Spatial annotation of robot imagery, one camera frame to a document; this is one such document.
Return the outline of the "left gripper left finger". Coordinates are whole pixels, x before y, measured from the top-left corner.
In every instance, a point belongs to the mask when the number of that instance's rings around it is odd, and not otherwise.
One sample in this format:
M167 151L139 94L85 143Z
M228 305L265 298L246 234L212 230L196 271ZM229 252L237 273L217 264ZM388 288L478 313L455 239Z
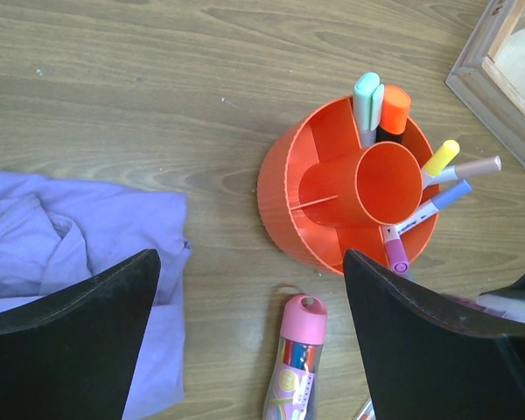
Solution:
M0 419L120 419L158 287L145 249L0 313Z

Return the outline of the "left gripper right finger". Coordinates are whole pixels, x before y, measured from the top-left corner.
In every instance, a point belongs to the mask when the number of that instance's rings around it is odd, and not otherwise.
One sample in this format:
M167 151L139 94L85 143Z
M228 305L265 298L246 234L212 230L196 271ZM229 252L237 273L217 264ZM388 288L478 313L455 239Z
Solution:
M525 324L350 250L346 294L379 419L525 419Z

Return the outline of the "pink capped white marker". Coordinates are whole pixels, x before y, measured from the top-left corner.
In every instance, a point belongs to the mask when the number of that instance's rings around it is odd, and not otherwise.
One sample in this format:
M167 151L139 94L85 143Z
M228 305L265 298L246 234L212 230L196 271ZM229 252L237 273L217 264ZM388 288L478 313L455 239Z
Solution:
M406 274L410 268L410 261L396 228L381 226L381 237L389 268L399 275Z

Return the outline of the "blue capped white marker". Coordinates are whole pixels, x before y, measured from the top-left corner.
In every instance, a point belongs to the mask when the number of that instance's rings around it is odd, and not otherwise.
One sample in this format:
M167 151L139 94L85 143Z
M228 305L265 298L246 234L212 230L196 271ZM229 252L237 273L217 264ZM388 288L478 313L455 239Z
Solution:
M421 204L407 220L395 226L396 232L399 235L405 234L471 191L471 185L465 179L460 180L457 184L444 189L433 198Z

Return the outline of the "yellow capped white marker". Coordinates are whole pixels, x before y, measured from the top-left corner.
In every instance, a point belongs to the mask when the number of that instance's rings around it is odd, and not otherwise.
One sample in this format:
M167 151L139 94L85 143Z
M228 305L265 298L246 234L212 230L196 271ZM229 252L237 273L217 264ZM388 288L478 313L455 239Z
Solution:
M453 139L445 140L422 167L424 181L435 178L460 152L460 145Z

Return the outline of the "black orange highlighter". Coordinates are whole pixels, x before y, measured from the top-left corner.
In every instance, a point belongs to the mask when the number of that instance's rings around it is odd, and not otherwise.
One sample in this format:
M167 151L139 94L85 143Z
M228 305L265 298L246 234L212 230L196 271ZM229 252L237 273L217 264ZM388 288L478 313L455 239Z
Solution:
M411 98L402 88L386 85L381 106L381 118L376 130L376 142L401 143L410 114Z

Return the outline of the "mint green highlighter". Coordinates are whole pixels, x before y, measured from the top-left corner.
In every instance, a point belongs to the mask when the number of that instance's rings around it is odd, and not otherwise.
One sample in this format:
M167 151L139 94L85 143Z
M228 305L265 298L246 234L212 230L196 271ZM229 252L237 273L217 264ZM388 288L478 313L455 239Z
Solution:
M375 143L384 89L379 74L374 72L364 73L353 85L353 117L362 148Z

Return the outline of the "dark purple pen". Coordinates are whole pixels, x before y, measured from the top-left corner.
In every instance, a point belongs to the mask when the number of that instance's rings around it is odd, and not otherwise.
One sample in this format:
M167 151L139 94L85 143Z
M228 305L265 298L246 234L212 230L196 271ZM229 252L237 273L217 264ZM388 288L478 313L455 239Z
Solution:
M452 301L496 317L525 324L525 299L495 294L480 295L476 299L444 295Z

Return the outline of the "red pen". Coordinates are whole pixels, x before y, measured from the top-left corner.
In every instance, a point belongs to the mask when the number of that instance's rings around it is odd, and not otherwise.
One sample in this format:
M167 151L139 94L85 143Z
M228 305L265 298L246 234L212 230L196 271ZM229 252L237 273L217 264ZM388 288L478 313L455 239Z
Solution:
M375 420L375 410L371 399L368 399L354 420Z

